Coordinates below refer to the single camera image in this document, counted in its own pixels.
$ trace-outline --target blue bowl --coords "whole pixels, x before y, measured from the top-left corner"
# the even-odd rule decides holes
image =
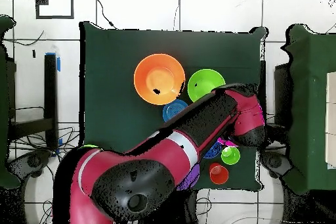
[[[222,144],[218,141],[207,151],[204,158],[214,158],[222,151]]]
[[[180,99],[175,99],[171,103],[166,104],[163,107],[163,120],[165,122],[169,121],[172,117],[176,116],[187,106],[188,105]]]

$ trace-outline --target gray stripe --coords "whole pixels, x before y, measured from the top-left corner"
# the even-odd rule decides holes
[[[90,154],[87,159],[83,162],[83,164],[81,165],[81,169],[79,169],[79,173],[78,173],[78,185],[79,188],[81,189],[81,192],[84,193],[83,188],[81,187],[81,174],[84,171],[85,166],[87,165],[87,163],[90,161],[91,158],[93,158],[93,156],[95,156],[96,154],[98,154],[101,150],[96,150],[95,152],[93,152],[92,154]]]
[[[183,146],[183,151],[186,153],[189,162],[190,162],[190,169],[197,163],[197,151],[193,144],[186,138],[183,134],[174,131],[170,136],[167,137],[168,139],[174,141],[178,146]]]

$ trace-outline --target bowl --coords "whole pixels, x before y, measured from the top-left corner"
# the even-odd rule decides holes
[[[177,186],[177,190],[186,190],[193,187],[200,178],[200,165],[195,164],[189,174]]]
[[[223,149],[221,158],[225,164],[234,165],[240,159],[239,150],[234,146],[228,146]]]
[[[228,180],[228,170],[215,162],[209,167],[210,180],[216,185],[222,185]]]
[[[195,72],[188,82],[188,95],[192,102],[197,101],[212,89],[225,85],[220,73],[208,68]]]
[[[169,121],[172,117],[176,116],[187,106],[188,105],[180,99],[175,99],[173,102],[166,104],[162,111],[163,120],[165,122]]]
[[[220,142],[216,141],[214,145],[207,151],[203,158],[215,158],[222,150]]]
[[[147,56],[134,72],[136,92],[145,101],[164,105],[174,101],[182,92],[186,81],[183,67],[172,56]]]

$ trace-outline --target black frame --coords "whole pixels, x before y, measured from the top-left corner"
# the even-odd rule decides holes
[[[7,64],[8,86],[10,95],[10,118],[15,116],[15,76],[16,65],[13,62]],[[9,140],[45,131],[47,147],[58,147],[58,112],[57,112],[57,65],[56,55],[45,55],[45,111],[43,119],[27,122],[11,122],[9,125]]]
[[[39,15],[39,6],[40,5],[48,5],[49,0],[45,0],[42,2],[42,0],[35,0],[35,11],[36,11],[36,19],[74,19],[74,0],[70,1],[70,8],[71,8],[71,14],[70,15]]]

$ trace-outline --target black metal stand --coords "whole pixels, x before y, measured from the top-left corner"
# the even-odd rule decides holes
[[[10,118],[15,114],[15,78],[16,65],[8,64],[8,81],[10,95]],[[45,55],[45,111],[43,119],[28,122],[11,123],[9,125],[9,139],[19,138],[45,131],[47,147],[58,147],[57,137],[57,78],[56,78],[56,55]]]

